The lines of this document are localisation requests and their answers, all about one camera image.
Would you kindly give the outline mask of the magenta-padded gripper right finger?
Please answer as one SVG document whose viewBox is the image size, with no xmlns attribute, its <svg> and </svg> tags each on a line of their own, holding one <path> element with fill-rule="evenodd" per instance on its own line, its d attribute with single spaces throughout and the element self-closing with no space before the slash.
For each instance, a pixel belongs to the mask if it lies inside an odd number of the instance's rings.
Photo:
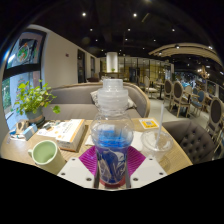
<svg viewBox="0 0 224 224">
<path fill-rule="evenodd" d="M 145 157 L 130 146 L 126 161 L 126 186 L 140 188 L 166 176 L 166 172 L 153 157 Z"/>
</svg>

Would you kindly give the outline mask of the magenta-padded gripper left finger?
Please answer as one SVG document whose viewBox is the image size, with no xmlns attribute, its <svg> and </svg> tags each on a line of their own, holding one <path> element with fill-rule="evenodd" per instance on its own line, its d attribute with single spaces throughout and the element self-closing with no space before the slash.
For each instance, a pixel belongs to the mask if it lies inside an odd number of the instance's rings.
<svg viewBox="0 0 224 224">
<path fill-rule="evenodd" d="M 58 176 L 84 188 L 93 188 L 98 173 L 95 147 L 90 147 L 80 157 L 71 157 Z"/>
</svg>

